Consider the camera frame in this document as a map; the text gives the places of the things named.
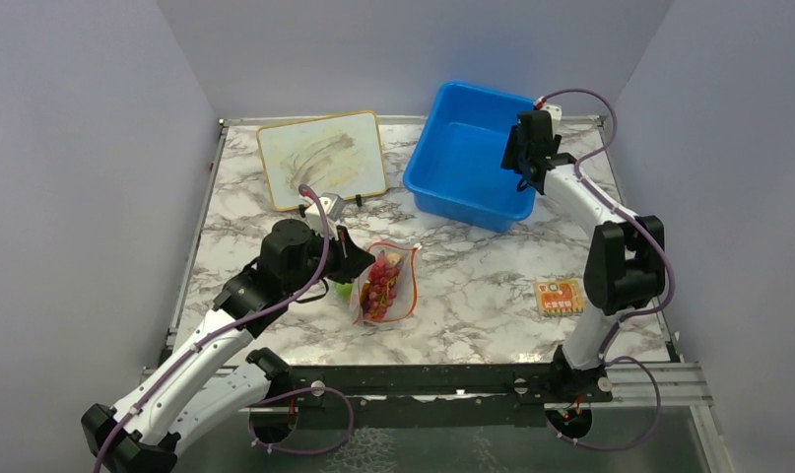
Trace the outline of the blue plastic bin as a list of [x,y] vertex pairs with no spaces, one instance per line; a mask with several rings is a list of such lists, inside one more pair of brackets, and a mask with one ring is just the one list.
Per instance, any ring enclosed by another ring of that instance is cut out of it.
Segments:
[[530,217],[535,190],[501,167],[517,114],[534,100],[463,82],[443,84],[408,162],[404,186],[419,210],[504,233]]

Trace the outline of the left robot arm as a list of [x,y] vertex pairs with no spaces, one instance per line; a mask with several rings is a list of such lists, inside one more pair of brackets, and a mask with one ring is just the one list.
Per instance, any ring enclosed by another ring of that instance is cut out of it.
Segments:
[[190,445],[239,409],[284,400],[288,367],[272,351],[260,350],[258,361],[224,379],[214,376],[311,286],[351,283],[374,261],[344,226],[277,222],[259,255],[224,284],[194,333],[153,374],[112,405],[85,412],[94,469],[169,472]]

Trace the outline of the green lime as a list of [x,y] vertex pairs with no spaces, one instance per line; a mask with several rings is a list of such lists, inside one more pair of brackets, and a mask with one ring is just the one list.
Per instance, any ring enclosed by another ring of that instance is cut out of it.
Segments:
[[352,283],[335,283],[334,289],[337,295],[342,298],[343,300],[348,300],[351,297],[351,293],[353,290],[354,285]]

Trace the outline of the clear zip top bag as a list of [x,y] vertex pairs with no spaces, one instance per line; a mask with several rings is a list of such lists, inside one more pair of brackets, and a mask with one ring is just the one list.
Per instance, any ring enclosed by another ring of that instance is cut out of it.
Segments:
[[387,324],[411,316],[417,306],[417,264],[423,245],[399,245],[390,241],[371,244],[374,257],[352,286],[350,309],[355,324]]

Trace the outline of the garlic bulb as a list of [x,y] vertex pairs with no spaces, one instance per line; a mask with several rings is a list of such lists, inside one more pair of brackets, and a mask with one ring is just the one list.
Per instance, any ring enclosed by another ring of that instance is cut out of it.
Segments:
[[386,256],[387,262],[393,267],[399,267],[402,265],[403,256],[396,252],[390,252]]

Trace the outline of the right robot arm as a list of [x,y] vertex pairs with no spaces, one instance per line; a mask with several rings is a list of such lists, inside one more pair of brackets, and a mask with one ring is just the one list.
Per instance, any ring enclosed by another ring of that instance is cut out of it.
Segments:
[[518,113],[501,161],[531,187],[566,210],[590,238],[583,287],[592,307],[555,351],[550,392],[570,401],[596,383],[622,323],[665,289],[662,222],[625,209],[559,150],[556,116],[547,106]]

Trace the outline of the red grape bunch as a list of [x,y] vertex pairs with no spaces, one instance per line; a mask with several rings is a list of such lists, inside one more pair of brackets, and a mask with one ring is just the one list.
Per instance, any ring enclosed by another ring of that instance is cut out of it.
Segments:
[[364,280],[360,293],[363,320],[383,320],[396,299],[397,279],[402,265],[391,266],[386,260],[388,253],[379,252]]

